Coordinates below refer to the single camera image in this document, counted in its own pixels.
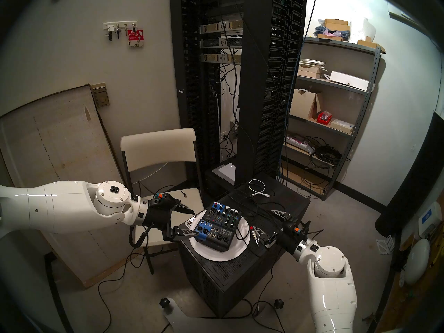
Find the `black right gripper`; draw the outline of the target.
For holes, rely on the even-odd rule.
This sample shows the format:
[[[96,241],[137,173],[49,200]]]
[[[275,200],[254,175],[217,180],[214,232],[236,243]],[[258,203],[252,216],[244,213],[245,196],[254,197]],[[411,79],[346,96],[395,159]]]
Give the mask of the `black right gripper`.
[[[272,215],[281,222],[293,223],[291,214],[281,211],[272,210]],[[276,241],[276,244],[283,248],[289,254],[302,254],[305,250],[305,231],[281,228],[279,233],[273,232],[268,234],[259,227],[254,227],[257,242],[260,242],[264,247],[271,248]]]

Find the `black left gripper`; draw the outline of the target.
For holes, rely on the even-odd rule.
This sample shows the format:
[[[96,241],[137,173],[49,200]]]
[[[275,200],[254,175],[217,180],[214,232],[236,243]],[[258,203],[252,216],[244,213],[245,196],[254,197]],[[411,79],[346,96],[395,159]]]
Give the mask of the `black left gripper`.
[[[174,201],[148,201],[147,226],[160,230],[163,240],[166,242],[177,242],[198,236],[199,232],[171,227],[171,213],[173,210],[176,212],[193,212],[179,199]]]

